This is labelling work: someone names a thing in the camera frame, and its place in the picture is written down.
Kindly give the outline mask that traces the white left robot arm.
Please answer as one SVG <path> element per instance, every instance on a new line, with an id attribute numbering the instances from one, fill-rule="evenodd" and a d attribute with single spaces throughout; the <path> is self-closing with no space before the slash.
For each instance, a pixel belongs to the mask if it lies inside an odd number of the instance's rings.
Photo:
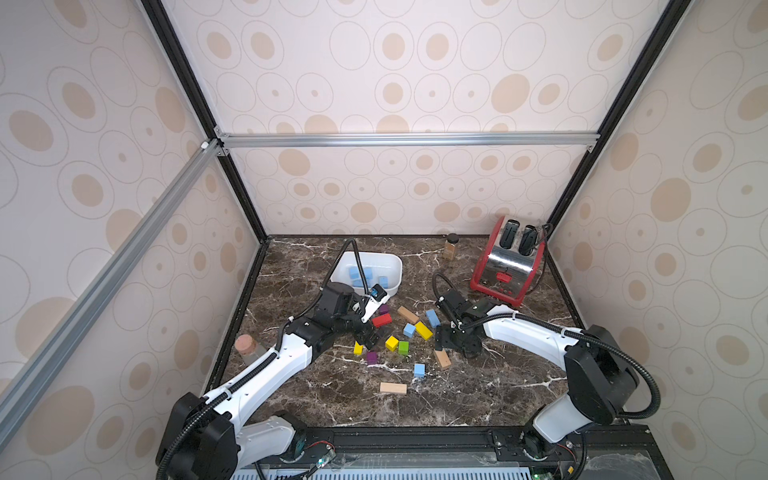
<path id="1" fill-rule="evenodd" d="M 287 380 L 345 335 L 366 347 L 379 334 L 372 319 L 390 295 L 379 284 L 358 294 L 329 282 L 281 327 L 276 343 L 222 385 L 173 405 L 155 463 L 159 479 L 229 479 L 240 468 L 295 447 L 297 426 L 283 416 L 252 424 L 251 416 Z"/>

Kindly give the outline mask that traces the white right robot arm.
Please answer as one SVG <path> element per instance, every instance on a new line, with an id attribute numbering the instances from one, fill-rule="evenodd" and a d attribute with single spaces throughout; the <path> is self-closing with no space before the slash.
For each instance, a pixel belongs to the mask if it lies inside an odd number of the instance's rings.
<path id="1" fill-rule="evenodd" d="M 585 427 L 647 419 L 660 409 L 661 392 L 653 375 L 603 327 L 558 326 L 494 300 L 472 303 L 455 289 L 438 293 L 436 304 L 448 320 L 438 328 L 439 347 L 470 358 L 479 355 L 486 339 L 505 342 L 566 374 L 566 393 L 540 408 L 524 427 L 521 442 L 531 456 L 542 456 Z"/>

